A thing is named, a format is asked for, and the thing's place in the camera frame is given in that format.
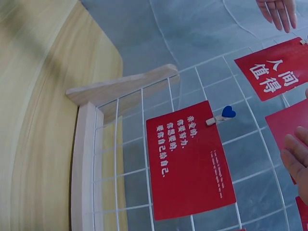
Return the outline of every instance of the red paper card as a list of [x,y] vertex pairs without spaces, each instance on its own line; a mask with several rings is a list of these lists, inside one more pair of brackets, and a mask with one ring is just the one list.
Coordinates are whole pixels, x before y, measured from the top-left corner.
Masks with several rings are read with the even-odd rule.
[[208,101],[147,120],[154,218],[183,217],[236,202]]
[[302,221],[303,231],[308,231],[308,206],[300,199],[298,196],[296,198],[296,203],[300,215],[300,219]]
[[308,81],[308,45],[301,38],[235,60],[262,101]]
[[265,117],[279,150],[285,148],[284,138],[287,134],[294,135],[294,131],[298,126],[308,128],[307,116],[308,100],[303,100],[291,107]]

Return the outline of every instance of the hand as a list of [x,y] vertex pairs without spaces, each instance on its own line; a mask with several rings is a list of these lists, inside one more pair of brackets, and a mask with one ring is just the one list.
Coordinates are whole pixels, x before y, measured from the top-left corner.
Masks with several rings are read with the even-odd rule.
[[263,16],[270,23],[274,22],[278,30],[282,25],[286,33],[290,32],[290,23],[293,29],[296,28],[296,4],[295,0],[256,0]]
[[[306,98],[308,99],[308,90],[306,90]],[[308,205],[308,130],[297,127],[295,136],[305,145],[292,135],[287,135],[284,141],[286,148],[281,151],[281,159],[298,185],[300,198]]]

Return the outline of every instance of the white metal wire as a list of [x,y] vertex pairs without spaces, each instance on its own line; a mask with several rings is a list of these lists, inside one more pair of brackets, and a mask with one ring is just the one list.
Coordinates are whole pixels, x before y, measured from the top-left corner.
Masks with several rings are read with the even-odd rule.
[[[143,149],[144,149],[144,163],[146,167],[146,185],[148,189],[148,201],[149,204],[152,203],[151,200],[151,190],[150,190],[150,180],[149,180],[149,170],[148,170],[148,156],[146,154],[146,140],[145,140],[145,122],[144,122],[144,105],[143,105],[143,88],[141,88],[141,109],[142,109],[142,133],[143,133]],[[152,231],[155,231],[154,228],[154,220],[153,220],[153,213],[152,213],[152,206],[149,206],[149,212],[150,212],[150,220],[151,220],[151,229]]]
[[[223,59],[224,59],[226,65],[227,65],[227,67],[229,68],[229,70],[230,70],[231,73],[233,74],[233,71],[232,71],[232,69],[230,68],[230,66],[229,66],[228,62],[226,61],[225,57],[223,57]],[[243,90],[242,90],[242,88],[241,88],[239,82],[237,81],[237,79],[236,79],[235,76],[233,76],[233,78],[234,78],[234,80],[235,80],[237,86],[239,87],[242,96],[245,98],[245,94],[244,94],[244,92],[243,92]],[[283,194],[282,194],[281,187],[280,187],[280,184],[279,184],[279,180],[278,180],[278,177],[277,177],[277,173],[276,173],[276,171],[275,171],[275,166],[274,166],[274,164],[273,164],[273,160],[271,159],[270,152],[269,152],[269,150],[268,150],[268,148],[267,148],[267,145],[266,145],[266,143],[265,143],[265,140],[264,140],[263,134],[262,134],[262,132],[261,132],[261,129],[260,129],[260,127],[259,127],[259,124],[258,124],[258,122],[257,122],[257,119],[256,119],[256,117],[255,117],[255,115],[254,115],[254,113],[253,113],[253,111],[252,111],[252,109],[251,109],[251,107],[250,107],[250,105],[249,105],[249,103],[248,103],[248,101],[247,101],[246,98],[245,98],[245,102],[246,102],[246,105],[247,105],[247,107],[248,107],[248,109],[249,109],[249,111],[250,111],[250,113],[251,113],[251,116],[252,116],[254,122],[255,122],[255,125],[256,125],[256,127],[257,127],[257,129],[258,129],[259,135],[260,135],[260,137],[261,137],[261,139],[262,139],[262,142],[263,142],[263,145],[264,145],[264,147],[265,147],[266,153],[267,153],[267,155],[268,155],[268,158],[269,158],[269,161],[270,161],[270,165],[271,165],[271,168],[272,168],[274,177],[275,177],[275,181],[276,181],[276,184],[277,184],[277,186],[278,186],[279,196],[280,196],[281,201],[282,201],[283,212],[284,212],[284,216],[285,216],[287,228],[288,228],[288,231],[290,231],[289,220],[288,220],[287,211],[286,211],[286,208],[285,208],[284,198],[283,198]]]
[[[173,105],[173,101],[172,101],[172,91],[171,91],[171,85],[170,85],[170,78],[168,78],[168,87],[169,87],[169,95],[170,95],[170,100],[171,100],[172,112],[174,112],[174,105]],[[193,216],[192,215],[190,215],[190,219],[191,219],[192,231],[195,231],[194,221],[193,221]]]
[[[198,70],[197,70],[197,67],[195,67],[194,69],[195,69],[195,71],[196,71],[196,73],[197,73],[199,82],[200,82],[200,84],[201,84],[201,86],[202,86],[202,81],[201,81],[199,72],[198,72]],[[202,89],[203,89],[204,97],[205,97],[205,99],[207,100],[207,96],[206,96],[206,93],[205,93],[205,89],[204,89],[204,88],[202,88]],[[239,222],[239,227],[240,227],[240,229],[242,229],[241,215],[240,215],[240,211],[239,211],[239,207],[238,207],[238,205],[237,205],[237,202],[235,202],[234,205],[235,205],[237,220],[238,220],[238,222]]]
[[[119,112],[119,99],[117,99],[116,101],[116,113],[115,113],[115,144],[114,144],[114,162],[115,162],[115,176],[117,174],[117,171],[116,171],[116,167],[117,167],[117,164],[116,164],[116,141],[117,141],[117,118],[118,118],[118,112]],[[115,208],[116,208],[116,229],[117,231],[120,231],[120,221],[119,221],[119,211],[118,211],[118,203],[117,203],[117,180],[115,178]]]
[[[96,113],[95,113],[95,124],[94,127],[96,128],[97,126],[97,108],[95,109]],[[96,130],[93,131],[93,137],[94,137],[94,141],[93,141],[93,157],[92,157],[92,180],[94,180],[94,154],[95,154],[95,134],[96,134]],[[95,213],[94,213],[94,183],[92,182],[92,210],[93,210],[93,230],[95,231]]]
[[[234,139],[232,139],[232,140],[230,140],[230,141],[226,141],[226,142],[223,143],[223,145],[228,144],[228,143],[231,143],[231,142],[233,142],[233,141],[242,139],[242,138],[244,138],[244,137],[246,137],[246,136],[249,136],[249,135],[251,135],[251,134],[254,134],[254,133],[259,132],[259,134],[260,134],[260,136],[261,136],[261,139],[262,139],[262,142],[263,142],[263,144],[264,144],[264,146],[265,146],[265,149],[266,149],[268,158],[269,158],[269,160],[270,160],[271,168],[270,168],[270,169],[266,169],[266,170],[262,170],[262,171],[260,171],[260,172],[258,172],[258,173],[255,173],[255,174],[252,174],[252,175],[247,176],[247,177],[245,177],[245,178],[236,180],[236,181],[233,182],[233,184],[238,183],[238,182],[241,182],[241,181],[243,181],[243,180],[247,180],[248,178],[251,178],[251,177],[253,177],[253,176],[259,175],[259,174],[261,174],[261,173],[263,173],[263,172],[265,172],[265,171],[268,171],[268,170],[271,170],[271,169],[272,169],[273,174],[274,174],[274,177],[275,177],[275,180],[276,180],[276,183],[277,183],[277,186],[278,186],[278,190],[279,190],[279,194],[280,194],[280,197],[281,197],[282,205],[283,205],[283,208],[280,209],[280,210],[274,211],[274,212],[272,212],[272,213],[270,213],[270,214],[264,215],[264,216],[259,217],[259,218],[257,218],[257,219],[254,219],[254,220],[251,220],[251,221],[247,221],[247,222],[242,223],[242,222],[241,222],[241,218],[240,218],[239,208],[238,208],[238,205],[237,205],[237,203],[236,203],[236,204],[235,204],[235,208],[236,208],[236,213],[237,213],[237,217],[238,217],[239,227],[240,227],[240,229],[241,229],[241,228],[242,228],[242,225],[246,225],[246,224],[250,224],[250,223],[252,223],[252,222],[256,222],[256,221],[258,221],[258,220],[261,220],[261,219],[264,219],[264,218],[266,218],[266,217],[269,217],[269,216],[271,216],[271,215],[273,215],[273,214],[275,214],[275,213],[278,213],[278,212],[280,212],[280,211],[283,211],[283,212],[284,212],[284,215],[285,215],[285,219],[286,219],[288,231],[290,231],[289,222],[288,222],[287,213],[286,213],[286,208],[290,207],[291,205],[286,206],[285,203],[284,203],[284,198],[283,198],[283,195],[282,195],[281,187],[280,187],[280,184],[279,184],[279,181],[278,181],[278,177],[277,177],[277,174],[276,174],[276,171],[275,171],[275,168],[276,168],[277,166],[274,166],[274,165],[273,165],[273,161],[272,161],[272,159],[271,159],[271,156],[270,156],[269,151],[268,151],[268,148],[267,148],[267,146],[266,146],[264,137],[263,137],[262,132],[261,132],[261,130],[265,129],[266,127],[263,127],[263,128],[260,128],[260,127],[259,127],[259,125],[258,125],[258,123],[257,123],[257,120],[256,120],[256,118],[255,118],[255,116],[254,116],[254,114],[253,114],[253,112],[252,112],[252,109],[251,109],[251,107],[250,107],[250,105],[249,105],[249,103],[248,103],[248,101],[247,101],[247,100],[250,99],[251,97],[248,97],[248,98],[245,97],[245,95],[244,95],[244,93],[243,93],[243,90],[241,89],[241,87],[240,87],[240,85],[239,85],[239,83],[238,83],[238,81],[237,81],[237,79],[236,79],[236,75],[233,73],[233,71],[231,70],[231,68],[230,68],[230,66],[229,66],[229,64],[228,64],[228,62],[227,62],[226,59],[225,59],[225,56],[226,56],[226,55],[231,54],[231,53],[234,53],[234,52],[237,52],[237,51],[240,51],[240,50],[243,50],[243,49],[247,49],[247,48],[249,48],[249,49],[252,51],[251,47],[245,47],[245,48],[241,48],[241,49],[238,49],[238,50],[235,50],[235,51],[232,51],[232,52],[228,52],[228,53],[226,53],[226,54],[223,54],[223,55],[217,56],[217,57],[215,57],[215,58],[206,60],[206,61],[201,62],[201,63],[196,64],[196,65],[193,65],[193,66],[191,66],[191,67],[189,67],[189,68],[183,69],[183,70],[179,71],[179,74],[182,73],[182,72],[184,72],[184,71],[187,71],[187,70],[190,70],[190,69],[193,69],[193,68],[194,68],[195,71],[196,71],[196,73],[197,73],[197,76],[198,76],[200,85],[201,85],[201,87],[202,87],[202,90],[203,90],[205,99],[207,99],[206,93],[205,93],[205,88],[206,88],[206,87],[212,86],[212,85],[215,85],[215,84],[218,84],[218,83],[223,82],[223,81],[225,81],[225,80],[227,80],[227,79],[234,78],[234,80],[236,81],[236,83],[237,83],[237,85],[238,85],[238,87],[239,87],[239,89],[240,89],[240,91],[241,91],[241,93],[242,93],[242,95],[243,95],[243,98],[244,98],[244,100],[241,100],[241,101],[238,101],[238,102],[235,102],[235,103],[241,103],[241,102],[244,102],[244,101],[245,101],[245,103],[246,103],[246,105],[247,105],[247,107],[248,107],[248,109],[249,109],[249,111],[250,111],[250,113],[251,113],[251,115],[252,115],[252,117],[253,117],[253,120],[254,120],[254,122],[255,122],[255,124],[256,124],[256,126],[257,126],[257,130],[252,131],[252,132],[249,132],[249,133],[246,133],[246,134],[244,134],[244,135],[242,135],[242,136],[240,136],[240,137],[234,138]],[[212,61],[212,60],[215,60],[215,59],[217,59],[217,58],[223,58],[223,59],[224,59],[224,61],[225,61],[226,65],[227,65],[227,67],[229,68],[229,70],[230,70],[231,73],[232,73],[232,77],[228,77],[228,78],[226,78],[226,79],[219,80],[219,81],[217,81],[217,82],[215,82],[215,83],[212,83],[212,84],[209,84],[209,85],[207,85],[207,86],[202,86],[201,78],[200,78],[200,76],[199,76],[197,67],[200,66],[200,65],[206,64],[206,63],[208,63],[208,62],[210,62],[210,61]],[[170,99],[171,99],[171,103],[172,103],[172,111],[174,111],[174,105],[173,105],[173,101],[172,101],[171,85],[170,85],[170,78],[171,78],[171,77],[168,77],[167,80],[168,80],[168,86],[169,86]],[[155,82],[155,83],[151,83],[151,84],[145,86],[144,88],[149,87],[149,86],[152,86],[152,85],[154,85],[154,84],[157,84],[158,82],[161,82],[161,81],[164,81],[164,80],[159,80],[159,81],[157,81],[157,82]],[[117,231],[119,231],[119,227],[120,227],[120,226],[119,226],[119,214],[118,214],[119,211],[122,211],[122,210],[129,210],[129,209],[136,209],[136,208],[142,208],[142,207],[149,207],[150,220],[151,220],[151,228],[152,228],[152,231],[154,231],[154,219],[153,219],[153,213],[152,213],[152,202],[151,202],[150,180],[149,180],[149,168],[148,168],[148,160],[147,160],[147,154],[146,154],[145,121],[144,121],[144,111],[145,111],[145,109],[144,109],[144,103],[143,103],[143,89],[144,89],[144,88],[142,88],[142,89],[140,90],[140,91],[141,91],[141,110],[142,110],[142,125],[143,125],[143,131],[142,131],[142,132],[143,132],[143,136],[142,136],[142,137],[139,137],[139,138],[136,138],[136,139],[134,139],[133,141],[143,138],[144,161],[145,161],[145,167],[146,167],[146,168],[139,169],[139,170],[136,170],[136,171],[133,171],[133,172],[129,172],[129,173],[125,173],[125,174],[122,174],[122,175],[119,175],[119,176],[125,176],[125,175],[129,175],[129,174],[132,174],[132,173],[135,173],[135,172],[139,172],[139,171],[145,170],[145,172],[146,172],[146,179],[147,179],[147,192],[148,192],[148,201],[149,201],[149,204],[148,204],[148,205],[139,205],[139,206],[124,208],[124,209],[118,209],[118,203],[117,203],[117,181],[116,181],[116,178],[119,177],[119,176],[116,175],[116,149],[117,149],[117,147],[118,147],[118,145],[117,145],[117,143],[116,143],[116,137],[117,137],[116,133],[117,133],[117,122],[118,122],[117,117],[118,117],[119,99],[117,99],[116,120],[115,120],[115,124],[116,124],[116,125],[115,125],[115,128],[116,128],[116,129],[115,129],[115,146],[114,146],[114,148],[113,148],[113,149],[114,149],[114,154],[115,154],[115,177],[114,177],[114,178],[110,178],[110,179],[115,179],[116,210],[114,210],[114,211],[112,211],[112,212],[116,212]],[[282,99],[283,99],[283,101],[284,101],[284,103],[285,103],[285,107],[289,107],[290,104],[288,103],[288,101],[287,101],[287,99],[286,99],[286,97],[285,97],[284,94],[282,95]],[[93,177],[93,180],[94,180],[94,159],[93,159],[93,169],[92,169],[92,171],[93,171],[93,176],[92,176],[92,177]],[[93,200],[94,200],[94,183],[93,183],[92,190],[93,190]],[[93,215],[96,214],[96,213],[100,213],[100,212],[94,212],[94,203],[93,203]],[[193,216],[192,216],[192,215],[190,216],[190,219],[191,219],[191,224],[192,224],[192,231],[195,231],[194,221],[193,221]],[[94,229],[95,229],[95,216],[93,216],[93,227],[94,227]],[[236,228],[236,227],[237,227],[237,226],[228,227],[228,228],[222,229],[222,230],[220,230],[220,231],[224,231],[224,230],[228,230],[228,229],[232,229],[232,228]]]

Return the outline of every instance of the wooden board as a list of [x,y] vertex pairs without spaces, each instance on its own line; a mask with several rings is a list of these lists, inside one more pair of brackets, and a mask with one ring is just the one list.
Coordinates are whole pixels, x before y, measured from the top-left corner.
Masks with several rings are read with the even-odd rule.
[[64,93],[120,77],[122,60],[76,0],[0,7],[0,230],[66,231],[77,106]]
[[66,95],[76,105],[91,102],[99,107],[162,79],[174,77],[177,74],[177,68],[172,64],[167,64],[147,73],[69,89],[66,91]]

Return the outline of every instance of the light wood surface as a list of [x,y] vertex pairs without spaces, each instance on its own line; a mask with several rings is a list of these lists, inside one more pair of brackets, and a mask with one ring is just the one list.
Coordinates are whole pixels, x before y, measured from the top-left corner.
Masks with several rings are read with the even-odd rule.
[[0,230],[69,230],[77,106],[65,90],[122,75],[76,0],[0,4]]
[[177,74],[177,68],[172,64],[167,64],[147,73],[69,89],[66,91],[66,95],[76,105],[84,105],[91,102],[95,106],[101,106],[149,84],[176,76]]
[[92,162],[95,117],[96,107],[93,104],[88,103],[79,108],[71,180],[73,231],[93,230]]

